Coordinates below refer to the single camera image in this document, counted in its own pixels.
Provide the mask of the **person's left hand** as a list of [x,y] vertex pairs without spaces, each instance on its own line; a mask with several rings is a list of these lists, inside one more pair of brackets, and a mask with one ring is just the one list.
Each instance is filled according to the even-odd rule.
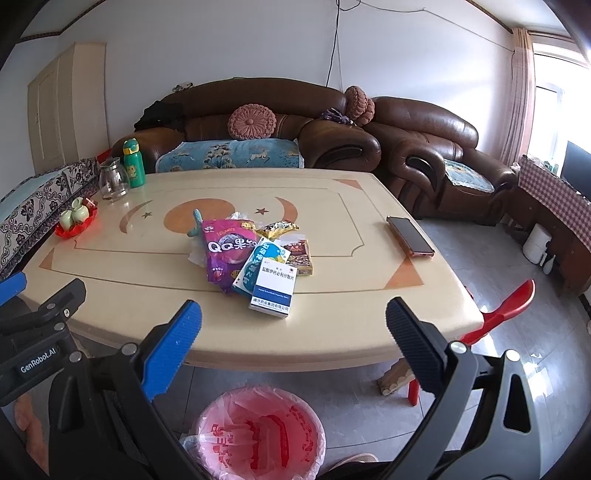
[[47,445],[29,394],[21,395],[14,403],[14,420],[18,429],[25,434],[27,453],[45,473],[48,473]]

